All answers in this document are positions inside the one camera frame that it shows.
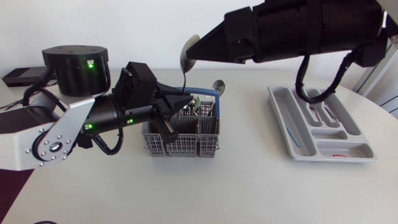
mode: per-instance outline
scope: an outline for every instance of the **black device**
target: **black device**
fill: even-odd
[[[187,50],[192,60],[256,63],[305,56],[296,91],[308,103],[328,98],[352,63],[375,66],[386,55],[387,38],[397,35],[396,24],[376,0],[267,0],[225,14],[224,21]],[[303,79],[310,55],[352,50],[341,63],[333,83],[309,98]]]
[[[46,70],[47,67],[43,66],[15,68],[13,71],[4,76],[2,80],[8,87],[30,86],[43,80]]]
[[[177,140],[178,131],[169,121],[193,97],[159,83],[146,64],[129,62],[112,93],[105,94],[111,86],[106,48],[66,45],[42,53],[47,69],[16,102],[24,107],[0,113],[0,138],[13,134],[24,139],[6,146],[10,153],[7,161],[13,162],[3,164],[5,169],[56,164],[66,159],[77,144],[87,149],[93,147],[93,141],[107,155],[115,155],[123,143],[123,128],[145,121],[152,121],[165,143]],[[44,87],[53,74],[59,91],[51,92]],[[43,94],[30,104],[29,98],[38,91]],[[64,114],[55,114],[55,105]],[[119,131],[119,139],[110,149],[100,134],[114,129]]]

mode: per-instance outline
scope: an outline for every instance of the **black cable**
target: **black cable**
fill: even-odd
[[[105,75],[106,75],[106,92],[111,88],[111,74],[109,71],[108,63],[105,63]]]
[[[298,96],[306,101],[307,103],[310,104],[315,104],[315,103],[321,103],[322,101],[325,101],[332,93],[335,93],[336,88],[338,84],[340,83],[341,79],[343,78],[343,75],[349,68],[349,66],[358,58],[358,52],[357,51],[352,51],[351,53],[347,54],[347,56],[343,59],[339,70],[337,71],[336,77],[331,83],[331,85],[328,87],[326,91],[324,91],[322,94],[315,96],[315,97],[308,97],[307,94],[305,93],[303,89],[303,80],[305,73],[307,72],[308,64],[310,61],[310,56],[305,55],[303,62],[297,72],[297,78],[296,78],[296,92]]]
[[[50,91],[46,90],[45,88],[40,88],[40,92],[44,93],[47,97],[50,98],[57,106],[61,108],[63,112],[65,112],[67,109],[61,104],[60,100],[58,100]]]
[[[34,223],[34,224],[57,224],[57,223],[55,223],[53,221],[40,221],[40,222],[37,222],[37,223]]]
[[[40,88],[44,87],[51,80],[52,74],[53,74],[53,72],[50,69],[47,69],[43,79],[41,81],[38,81],[37,83],[33,84],[31,87],[29,87],[25,91],[24,97],[22,99],[23,106],[29,106],[29,98],[32,96],[33,93],[38,91]]]
[[[46,85],[46,87],[54,86],[54,85],[56,85],[56,84],[58,84],[58,82],[54,82],[54,83],[51,84],[51,85]],[[61,108],[62,111],[64,111],[64,112],[66,111],[66,108],[59,102],[58,99],[56,99],[56,97],[53,97],[53,98],[52,98],[53,94],[52,94],[51,92],[49,92],[49,91],[46,90],[46,89],[44,89],[44,91],[47,92],[47,94],[46,94],[46,93],[44,93],[44,94],[46,94],[49,98],[51,98],[51,100],[53,100],[53,101],[56,100],[56,101],[54,101],[54,102]],[[38,90],[38,91],[34,92],[33,94],[31,94],[30,97],[32,97],[32,96],[34,96],[34,95],[37,95],[37,94],[40,93],[40,92],[43,92],[43,91]],[[7,110],[13,108],[14,106],[16,106],[16,105],[18,105],[18,104],[20,104],[20,103],[22,103],[22,100],[17,100],[17,101],[15,101],[15,102],[9,103],[8,105],[5,105],[5,106],[0,107],[0,110],[5,109],[4,111],[7,111]]]
[[[34,96],[34,95],[36,95],[38,93],[40,93],[40,92],[37,91],[37,92],[33,93],[32,96]],[[7,111],[7,110],[11,109],[12,107],[14,107],[15,105],[18,105],[19,103],[22,103],[22,100],[17,100],[15,102],[12,102],[12,103],[9,103],[9,104],[7,104],[5,106],[2,106],[2,107],[0,107],[0,110],[3,110],[4,108],[7,108],[7,109],[5,109],[5,111]]]
[[[101,136],[99,136],[99,134],[95,134],[91,138],[97,144],[97,146],[103,152],[105,152],[105,154],[107,154],[109,156],[112,156],[112,155],[115,155],[116,153],[118,153],[120,151],[120,148],[122,148],[122,144],[123,144],[123,128],[119,128],[118,136],[119,136],[118,143],[116,144],[116,146],[113,149],[110,149],[108,147],[108,145],[104,142],[104,140],[101,138]]]

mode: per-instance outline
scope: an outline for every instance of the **tray compartment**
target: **tray compartment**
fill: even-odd
[[[285,136],[290,139],[290,143],[296,154],[300,156],[314,156],[317,153],[315,146],[312,143],[310,133],[305,125],[305,121],[302,118],[302,114],[299,110],[298,104],[293,94],[287,88],[275,87],[272,89],[275,97],[275,102],[279,111],[282,115],[282,123],[280,126],[285,133]],[[292,134],[296,137],[300,144],[300,147],[296,145],[293,138],[286,130],[286,126],[289,127]]]
[[[321,92],[316,89],[306,89],[306,91],[307,91],[307,94],[309,97],[315,97],[315,96],[318,96],[321,94]],[[339,128],[340,127],[340,123],[333,121],[332,118],[330,117],[330,115],[324,109],[325,108],[324,102],[317,103],[313,106],[315,107],[316,111],[318,112],[319,116],[321,117],[322,122],[324,122],[327,126],[329,126],[331,128]]]
[[[348,136],[343,130],[336,129],[312,129],[311,134],[317,139],[341,139],[347,140]]]
[[[343,125],[348,134],[351,134],[353,136],[361,135],[361,131],[355,124],[354,120],[351,118],[349,113],[345,110],[345,107],[341,104],[341,102],[338,100],[338,98],[335,95],[329,96],[329,98],[325,100],[325,103],[328,105],[331,111],[336,115],[336,118],[340,121],[340,123]]]
[[[292,90],[293,96],[297,101],[297,104],[299,105],[301,112],[304,114],[304,118],[307,121],[307,123],[311,126],[314,127],[320,127],[322,126],[322,122],[317,120],[315,115],[311,112],[310,109],[310,104],[303,101],[298,95],[297,92],[293,89]]]
[[[326,157],[373,158],[368,144],[363,142],[327,142],[317,143],[319,152]]]

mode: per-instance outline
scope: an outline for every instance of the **screw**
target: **screw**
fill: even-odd
[[[392,36],[392,37],[391,37],[391,42],[392,42],[393,44],[398,44],[398,35]]]

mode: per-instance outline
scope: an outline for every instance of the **blue basket handle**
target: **blue basket handle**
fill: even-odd
[[[195,87],[186,87],[185,91],[188,93],[201,94],[214,96],[216,98],[216,119],[220,118],[220,94],[217,90],[209,90],[204,88],[195,88]]]

